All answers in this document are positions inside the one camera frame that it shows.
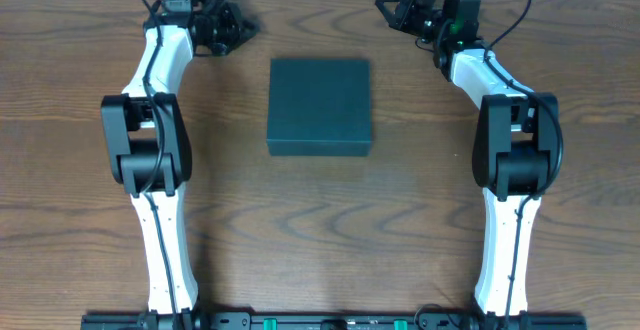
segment wire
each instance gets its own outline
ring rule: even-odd
[[[158,243],[160,244],[160,253],[162,253],[162,262],[164,263],[164,270],[166,272],[166,276],[167,276],[167,285],[169,286],[169,298],[171,299],[171,313],[173,316],[172,319],[172,323],[173,323],[173,329],[175,329],[175,323],[176,323],[176,304],[175,304],[175,294],[173,292],[173,278],[171,276],[171,271],[169,268],[169,259],[167,256],[167,248],[164,245],[164,237],[162,236],[162,227],[160,226],[160,216],[158,216],[158,206],[156,206],[156,204],[153,201],[153,198],[151,197],[151,194],[149,193],[145,193],[144,196],[147,198],[147,201],[149,201],[149,206],[151,206],[151,212],[153,213],[153,220],[156,223],[156,230],[158,232]]]
[[[491,51],[496,44],[498,44],[502,39],[504,39],[507,35],[509,35],[509,33],[511,33],[527,16],[527,14],[529,13],[529,9],[531,8],[532,1],[533,0],[527,0],[527,5],[524,11],[522,12],[522,15],[520,15],[520,17],[518,18],[518,20],[516,20],[516,22],[513,23],[513,25],[511,25],[511,27],[509,27],[504,33],[502,33],[502,35],[498,36],[484,51],[485,63],[487,64],[489,69],[491,69],[491,71],[493,71],[493,73],[496,76],[498,76],[498,78],[500,78],[500,80],[504,81],[505,84],[507,84],[510,88],[522,94],[525,94],[528,98],[532,99],[538,105],[538,111],[540,111],[539,109],[542,108],[545,112],[547,112],[547,114],[549,114],[553,122],[553,126],[554,126],[556,137],[557,137],[557,143],[558,143],[557,158],[556,158],[553,170],[550,172],[549,176],[547,177],[547,181],[538,191],[524,198],[524,200],[520,203],[519,208],[516,210],[517,227],[516,227],[515,244],[513,249],[513,261],[511,263],[511,275],[509,276],[509,291],[507,293],[507,305],[506,305],[505,317],[504,317],[504,321],[499,325],[500,329],[509,327],[509,316],[510,316],[509,312],[511,310],[513,285],[515,282],[516,265],[518,263],[518,250],[520,247],[520,233],[522,230],[522,217],[524,214],[524,207],[532,199],[540,198],[544,194],[544,192],[547,189],[549,189],[549,187],[551,187],[553,182],[558,177],[558,173],[560,172],[560,167],[562,166],[562,160],[564,158],[564,140],[562,136],[562,128],[560,126],[560,122],[558,121],[558,117],[554,114],[554,112],[551,110],[549,105],[546,102],[544,102],[538,95],[536,95],[532,91],[523,89],[522,87],[515,85],[514,79],[507,79],[506,76],[500,73],[500,71],[498,71],[498,69],[491,63],[491,57],[489,56],[489,51]]]
[[[438,38],[436,39],[436,49],[440,49],[440,43],[442,42],[442,37],[444,36],[445,30],[449,30],[449,25],[453,24],[453,20],[447,19],[444,24],[442,24],[442,28],[438,33]]]
[[[424,304],[422,305],[418,311],[416,311],[416,314],[413,315],[413,324],[415,326],[417,326],[418,328],[420,328],[420,324],[418,324],[418,316],[422,315],[423,311],[425,308],[428,307],[435,307],[438,308],[440,310],[444,310],[444,308],[438,304],[434,304],[434,303],[430,303],[430,304]],[[447,318],[449,318],[449,321],[451,322],[451,325],[455,326],[456,328],[460,329],[460,323],[456,323],[455,321],[453,321],[453,318],[451,317],[451,314],[446,313],[447,314]]]
[[[171,300],[172,324],[175,327],[176,301],[175,301],[175,294],[173,291],[173,279],[171,276],[171,269],[169,267],[169,260],[167,256],[167,249],[164,243],[164,237],[162,236],[162,228],[160,226],[160,219],[158,216],[158,207],[153,201],[151,194],[149,194],[148,192],[151,189],[151,186],[153,185],[156,177],[158,176],[158,172],[160,171],[160,166],[162,164],[162,160],[164,157],[164,150],[165,150],[164,123],[162,121],[162,116],[160,114],[160,109],[159,109],[160,107],[156,103],[155,98],[151,93],[152,86],[150,82],[151,70],[153,69],[153,64],[155,63],[156,58],[158,57],[160,48],[162,47],[162,30],[160,29],[160,21],[158,20],[158,17],[156,16],[155,11],[153,11],[153,9],[151,8],[147,0],[141,0],[141,1],[149,11],[149,16],[152,18],[155,28],[157,29],[157,32],[158,32],[157,39],[156,39],[156,47],[153,49],[153,53],[151,54],[151,59],[149,59],[149,63],[147,64],[147,68],[144,72],[144,76],[142,77],[142,86],[144,87],[144,92],[147,96],[147,99],[149,100],[149,103],[151,104],[151,110],[153,112],[153,121],[156,127],[156,137],[158,138],[158,156],[156,157],[156,161],[154,163],[153,169],[151,170],[151,174],[149,175],[149,179],[147,179],[147,182],[142,186],[140,193],[144,194],[145,198],[149,202],[149,207],[151,209],[151,212],[153,213],[153,217],[155,220],[156,230],[158,232],[158,243],[160,244],[160,252],[162,254],[162,261],[164,263],[164,268],[167,275],[167,283],[169,286],[169,298]]]
[[[426,48],[423,48],[422,46],[418,45],[418,41],[421,41],[421,40],[422,40],[422,39],[420,39],[420,37],[417,37],[417,38],[416,38],[416,47],[417,47],[418,49],[420,49],[420,50],[424,50],[424,51],[428,51],[428,52],[431,52],[431,53],[432,53],[432,52],[433,52],[433,50],[431,50],[431,49],[426,49]]]

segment black mounting rail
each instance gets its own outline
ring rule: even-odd
[[[224,312],[212,315],[180,315],[184,330],[494,330],[502,318],[476,317],[460,312],[425,312],[413,315],[250,315]],[[81,330],[162,330],[172,328],[172,316],[85,315]],[[507,330],[586,330],[584,317],[531,315],[523,312],[509,319]]]

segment dark green box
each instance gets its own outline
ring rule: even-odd
[[[369,62],[272,60],[267,145],[274,156],[367,156]]]

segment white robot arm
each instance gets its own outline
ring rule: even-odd
[[[202,6],[195,10],[198,3]],[[149,311],[167,315],[192,311],[198,298],[183,211],[191,149],[177,104],[182,76],[198,45],[211,55],[226,55],[257,28],[226,0],[163,0],[150,10],[140,65],[121,95],[105,97],[102,113],[114,177],[125,185],[142,227]],[[129,139],[127,133],[140,128],[155,128],[158,140]],[[154,171],[159,152],[163,156]],[[151,186],[145,189],[147,181]]]
[[[469,98],[480,108],[482,98],[487,95],[506,95],[508,97],[526,98],[521,92],[511,89],[504,81],[486,65],[483,49],[465,50],[453,56],[451,64],[451,82],[462,88]],[[495,60],[492,51],[488,53],[494,67],[506,78],[512,78]],[[520,124],[511,124],[512,132],[522,130]],[[484,253],[482,255],[482,271],[475,288],[475,299],[486,314],[493,312],[496,316],[504,316],[505,304],[509,293],[509,277],[515,249],[516,229],[518,225],[517,211],[525,200],[525,195],[510,195],[505,201],[488,188],[482,190],[486,208],[486,226],[484,234]],[[511,298],[510,314],[516,316],[527,311],[525,292],[525,274],[527,271],[527,255],[531,229],[536,212],[540,207],[540,199],[531,200],[524,206],[521,219],[521,233],[518,244],[518,261],[516,264],[515,283]]]

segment brown wooden surface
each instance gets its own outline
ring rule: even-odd
[[[207,305],[412,312],[464,306],[482,262],[471,174],[477,110],[374,0],[237,0],[262,32],[197,59],[180,105],[194,153],[189,250]],[[483,0],[481,34],[524,0]],[[144,39],[138,0],[0,0],[0,328],[76,329],[87,310],[145,309],[138,219],[109,171],[102,96]],[[640,0],[535,0],[496,49],[561,104],[566,162],[535,223],[532,311],[593,329],[640,321]],[[272,158],[269,60],[372,67],[367,158]]]

